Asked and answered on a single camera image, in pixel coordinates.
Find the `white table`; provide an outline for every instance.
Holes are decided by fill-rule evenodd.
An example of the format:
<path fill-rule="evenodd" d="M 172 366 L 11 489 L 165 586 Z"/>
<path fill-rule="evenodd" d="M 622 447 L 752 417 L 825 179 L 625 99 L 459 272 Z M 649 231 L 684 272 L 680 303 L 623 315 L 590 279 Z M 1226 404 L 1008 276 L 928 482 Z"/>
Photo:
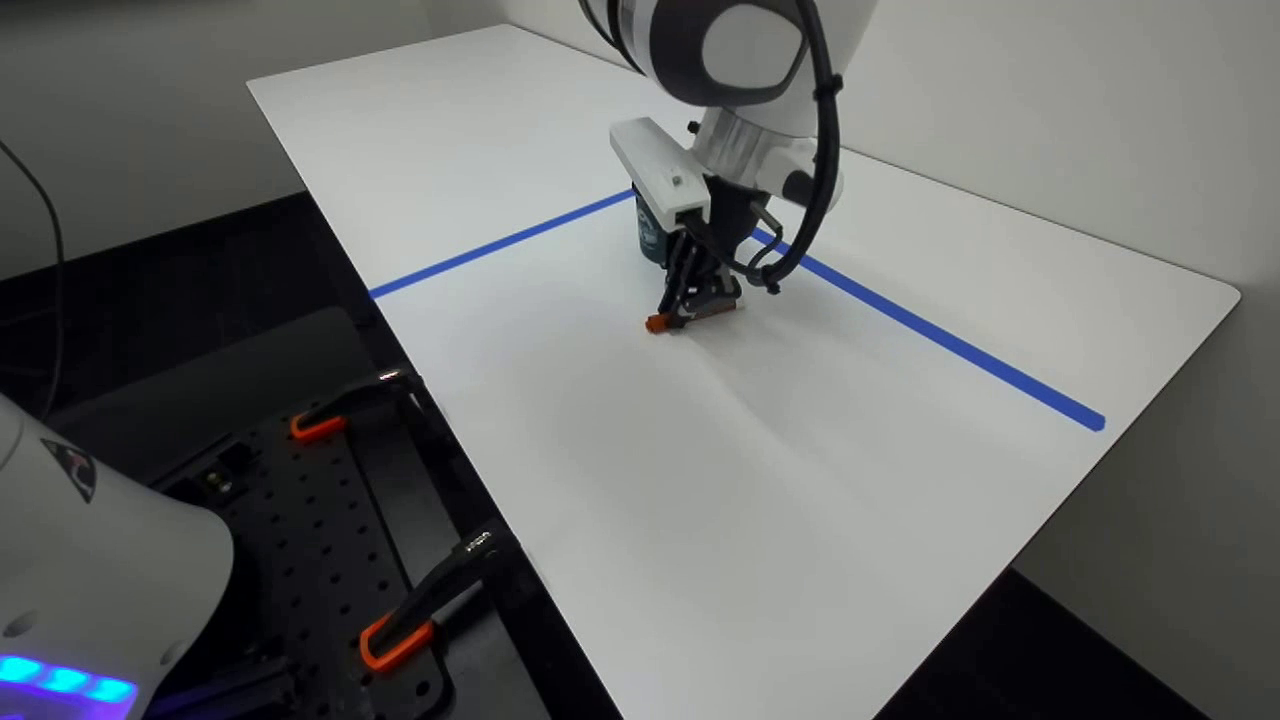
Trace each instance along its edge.
<path fill-rule="evenodd" d="M 1239 299 L 845 152 L 780 296 L 650 337 L 649 81 L 497 27 L 250 87 L 628 717 L 873 715 Z"/>

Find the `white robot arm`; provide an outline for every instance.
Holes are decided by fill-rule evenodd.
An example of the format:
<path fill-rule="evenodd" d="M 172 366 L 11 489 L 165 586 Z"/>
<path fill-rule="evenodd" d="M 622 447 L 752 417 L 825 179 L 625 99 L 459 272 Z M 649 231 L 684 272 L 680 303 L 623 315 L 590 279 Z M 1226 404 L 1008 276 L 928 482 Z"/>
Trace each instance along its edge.
<path fill-rule="evenodd" d="M 836 73 L 852 59 L 877 0 L 580 3 L 637 72 L 708 108 L 689 150 L 648 118 L 609 131 L 636 187 L 641 250 L 667 270 L 649 329 L 735 307 L 741 291 L 732 273 L 777 292 L 838 197 Z M 735 252 L 756 224 L 781 233 L 765 210 L 769 197 L 805 206 L 805 218 L 782 259 L 759 266 L 762 252 L 744 265 Z"/>

